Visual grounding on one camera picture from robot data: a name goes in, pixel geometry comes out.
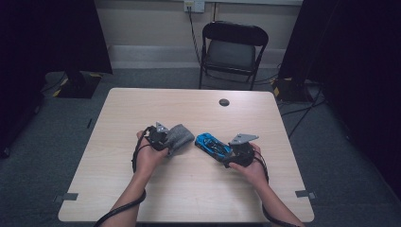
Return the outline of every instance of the wooden table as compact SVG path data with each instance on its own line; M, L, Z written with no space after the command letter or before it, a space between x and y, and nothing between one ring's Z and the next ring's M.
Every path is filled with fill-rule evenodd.
M230 105L219 101L226 98ZM314 219L274 97L268 92L114 88L109 92L64 201L61 221L97 221L109 212L132 176L136 133L160 121L183 124L195 136L224 143L238 133L259 135L270 185L304 222ZM139 222L266 222L261 201L245 179L190 143L166 158L147 185Z

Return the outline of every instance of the baseboard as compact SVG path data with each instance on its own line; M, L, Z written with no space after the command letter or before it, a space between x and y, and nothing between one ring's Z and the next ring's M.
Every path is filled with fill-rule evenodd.
M199 67L191 46L108 45L112 68L194 68ZM260 68L276 68L286 49L267 49Z

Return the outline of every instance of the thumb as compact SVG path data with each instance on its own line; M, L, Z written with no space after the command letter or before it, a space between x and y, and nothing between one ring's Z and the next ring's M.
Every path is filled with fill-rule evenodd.
M228 166L230 166L231 168L235 169L238 172L243 172L244 169L245 169L244 166L241 166L241 165L239 165L237 163L229 163Z
M165 157L168 155L168 151L169 151L169 148L164 148L164 149L160 150L159 152L162 153L163 156Z

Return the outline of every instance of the black chair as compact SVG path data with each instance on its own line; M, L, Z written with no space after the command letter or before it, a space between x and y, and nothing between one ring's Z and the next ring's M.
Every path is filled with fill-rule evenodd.
M210 40L206 51L206 41ZM202 31L202 49L200 62L200 83L202 86L203 70L239 74L252 77L253 89L263 51L269 41L268 34L258 26L248 26L231 22L216 21L209 23ZM256 47L260 51L256 57Z

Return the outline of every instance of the gray fabric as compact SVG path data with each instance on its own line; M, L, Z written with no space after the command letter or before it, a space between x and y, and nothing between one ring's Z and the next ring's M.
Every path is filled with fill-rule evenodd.
M168 156L171 156L176 150L180 149L186 143L194 141L195 136L183 124L180 124L173 127L167 133L166 138L166 143L170 146L170 149L168 150Z

